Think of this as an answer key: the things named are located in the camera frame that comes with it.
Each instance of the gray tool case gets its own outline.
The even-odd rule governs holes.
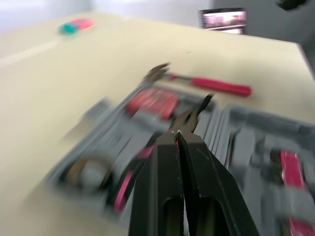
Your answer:
[[[148,88],[161,87],[144,84],[116,108],[111,108],[103,100],[87,111],[84,119],[92,120],[96,128],[50,172],[47,177],[49,186],[67,196],[71,202],[115,217],[127,225],[132,194],[124,211],[116,214],[106,205],[106,191],[83,194],[62,184],[60,176],[77,158],[97,153],[112,163],[113,182],[118,182],[128,163],[153,133],[165,132],[171,124],[143,111],[132,117],[126,112],[128,101]],[[179,96],[174,115],[203,99],[168,90]],[[284,231],[292,227],[292,220],[312,230],[315,226],[315,126],[236,106],[220,111],[214,96],[207,109],[199,115],[194,133],[203,138],[209,150],[235,177],[260,235],[284,235]],[[281,170],[271,161],[272,150],[298,154],[305,189],[279,181]],[[92,178],[95,173],[85,175]]]

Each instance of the red tool handle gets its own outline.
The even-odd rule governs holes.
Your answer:
[[[245,85],[235,85],[230,83],[225,83],[217,80],[211,80],[200,77],[193,77],[190,83],[197,87],[229,92],[239,96],[247,97],[252,93],[252,89],[249,86]]]

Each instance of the pink eraser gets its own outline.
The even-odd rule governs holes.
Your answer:
[[[85,29],[92,25],[94,25],[93,19],[75,19],[73,21],[70,21],[71,24],[74,24],[78,29]]]

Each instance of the table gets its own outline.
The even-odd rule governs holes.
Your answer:
[[[95,26],[58,34],[61,24],[81,16]],[[216,93],[221,108],[239,104],[315,123],[314,78],[294,43],[97,12],[0,35],[2,235],[126,235],[50,193],[42,180],[80,140],[65,136],[88,108],[104,97],[118,104],[151,67],[168,61],[181,74],[252,86],[248,98]]]

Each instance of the screen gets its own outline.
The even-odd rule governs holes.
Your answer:
[[[215,9],[201,11],[202,28],[243,34],[246,26],[244,10]]]

